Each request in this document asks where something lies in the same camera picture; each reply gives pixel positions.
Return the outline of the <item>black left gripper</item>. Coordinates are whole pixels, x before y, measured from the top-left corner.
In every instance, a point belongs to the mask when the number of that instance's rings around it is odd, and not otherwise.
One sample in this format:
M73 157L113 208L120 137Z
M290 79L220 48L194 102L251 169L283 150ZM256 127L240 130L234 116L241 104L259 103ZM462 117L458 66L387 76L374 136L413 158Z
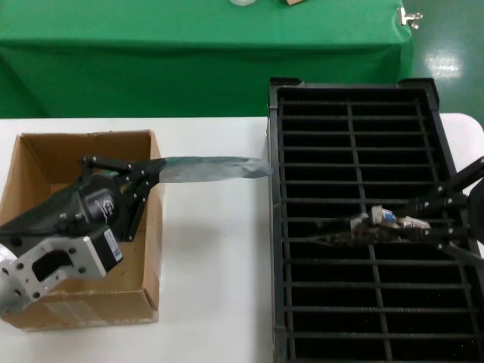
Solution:
M3 224L1 243L28 248L46 237L81 237L105 225L119 240L133 241L150 190L160 180L166 160L129 162L84 156L80 165L82 176L89 177ZM121 192L114 179L126 182Z

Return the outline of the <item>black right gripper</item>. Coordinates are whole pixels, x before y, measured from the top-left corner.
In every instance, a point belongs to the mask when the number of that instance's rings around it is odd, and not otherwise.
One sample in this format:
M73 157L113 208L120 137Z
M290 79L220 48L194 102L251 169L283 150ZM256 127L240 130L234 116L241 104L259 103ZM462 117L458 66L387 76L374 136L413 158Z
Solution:
M458 241L469 237L483 242L483 157L478 158L446 181L440 182L414 202L415 212L466 208L466 228L402 228L400 237L410 242L430 244L473 267L483 267L480 255L463 249Z

